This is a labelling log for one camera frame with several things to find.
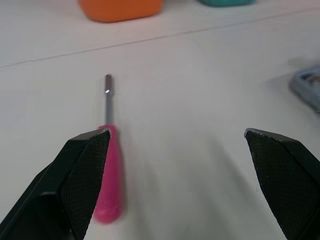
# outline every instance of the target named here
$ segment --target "teal object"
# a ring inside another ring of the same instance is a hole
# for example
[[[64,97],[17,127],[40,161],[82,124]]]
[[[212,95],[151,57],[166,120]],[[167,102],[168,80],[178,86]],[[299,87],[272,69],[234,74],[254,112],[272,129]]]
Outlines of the teal object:
[[[230,7],[252,4],[255,0],[200,0],[203,4],[213,7]]]

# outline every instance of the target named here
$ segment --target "gray object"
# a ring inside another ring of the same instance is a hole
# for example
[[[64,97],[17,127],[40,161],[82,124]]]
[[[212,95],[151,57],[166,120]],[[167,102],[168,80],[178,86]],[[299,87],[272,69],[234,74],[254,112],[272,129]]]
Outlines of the gray object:
[[[320,65],[298,71],[289,87],[316,112],[320,112]]]

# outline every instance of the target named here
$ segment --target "orange container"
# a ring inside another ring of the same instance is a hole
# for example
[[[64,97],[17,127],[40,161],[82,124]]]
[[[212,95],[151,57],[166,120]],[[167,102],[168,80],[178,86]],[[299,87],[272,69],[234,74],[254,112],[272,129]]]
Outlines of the orange container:
[[[157,14],[163,0],[78,0],[85,15],[94,21],[112,23]]]

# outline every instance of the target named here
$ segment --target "table surface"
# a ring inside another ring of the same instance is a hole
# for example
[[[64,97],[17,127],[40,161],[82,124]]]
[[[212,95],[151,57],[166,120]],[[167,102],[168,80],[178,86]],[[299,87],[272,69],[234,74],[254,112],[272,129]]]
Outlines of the table surface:
[[[0,2],[0,219],[64,143],[104,123],[115,80],[123,216],[86,240],[285,240],[260,190],[246,128],[320,158],[320,116],[288,90],[319,63],[318,0],[87,20],[74,0]]]

